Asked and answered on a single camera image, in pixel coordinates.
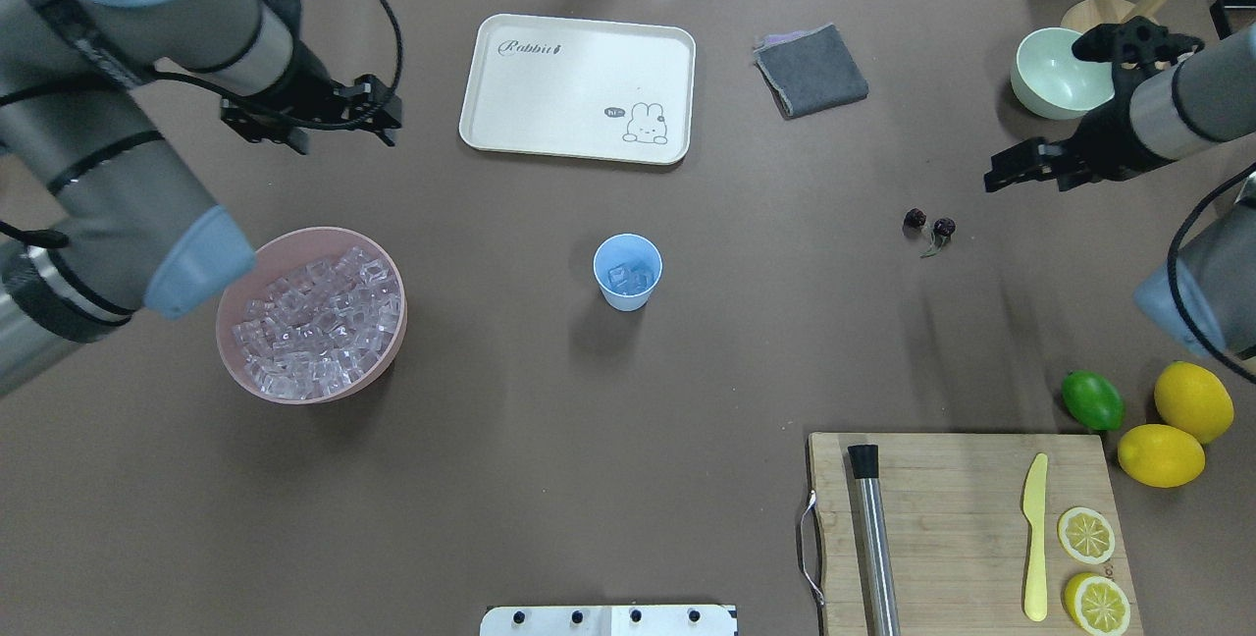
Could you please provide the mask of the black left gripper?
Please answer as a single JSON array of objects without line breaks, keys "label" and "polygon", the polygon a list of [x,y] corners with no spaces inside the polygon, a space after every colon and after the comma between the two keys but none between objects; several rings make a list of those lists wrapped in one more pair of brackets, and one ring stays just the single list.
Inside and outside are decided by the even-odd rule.
[{"label": "black left gripper", "polygon": [[387,0],[396,57],[391,84],[362,75],[340,84],[300,40],[301,0],[259,0],[254,41],[229,69],[214,72],[224,96],[220,119],[247,142],[288,145],[308,153],[306,128],[367,131],[392,147],[402,126],[402,99],[394,94],[402,74],[403,41]]}]

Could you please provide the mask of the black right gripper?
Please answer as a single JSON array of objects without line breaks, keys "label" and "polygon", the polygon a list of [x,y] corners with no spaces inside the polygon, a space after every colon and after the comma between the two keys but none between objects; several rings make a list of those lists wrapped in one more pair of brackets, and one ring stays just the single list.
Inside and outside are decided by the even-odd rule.
[{"label": "black right gripper", "polygon": [[992,156],[987,192],[1012,184],[1122,184],[1206,148],[1178,94],[1181,64],[1203,50],[1202,38],[1134,16],[1091,26],[1073,41],[1081,62],[1112,64],[1114,96],[1081,117],[1068,140],[1024,140]]}]

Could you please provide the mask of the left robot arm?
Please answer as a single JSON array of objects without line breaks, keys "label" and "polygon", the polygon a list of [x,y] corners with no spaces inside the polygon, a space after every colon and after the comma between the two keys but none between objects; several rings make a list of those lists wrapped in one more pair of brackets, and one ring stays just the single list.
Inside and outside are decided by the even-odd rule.
[{"label": "left robot arm", "polygon": [[3,0],[3,150],[67,211],[3,225],[3,391],[134,310],[176,319],[254,268],[255,251],[133,99],[154,80],[219,96],[246,140],[306,150],[306,129],[393,143],[396,85],[329,77],[301,0]]}]

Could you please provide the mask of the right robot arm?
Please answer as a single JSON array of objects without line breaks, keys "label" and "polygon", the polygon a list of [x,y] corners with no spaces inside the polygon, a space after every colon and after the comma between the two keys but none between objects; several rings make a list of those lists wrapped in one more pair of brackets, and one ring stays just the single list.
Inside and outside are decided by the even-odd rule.
[{"label": "right robot arm", "polygon": [[[1253,138],[1253,26],[1220,41],[1135,16],[1088,29],[1076,59],[1112,68],[1114,96],[1063,140],[1032,136],[995,155],[985,189],[1071,190],[1199,165],[1208,150]],[[1253,166],[1201,189],[1135,305],[1198,357],[1253,381]]]}]

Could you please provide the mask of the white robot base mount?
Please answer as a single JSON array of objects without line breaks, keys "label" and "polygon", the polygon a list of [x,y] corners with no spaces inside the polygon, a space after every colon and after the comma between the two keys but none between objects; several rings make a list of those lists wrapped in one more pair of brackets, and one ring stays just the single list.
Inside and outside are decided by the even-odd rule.
[{"label": "white robot base mount", "polygon": [[480,635],[739,635],[726,605],[501,606]]}]

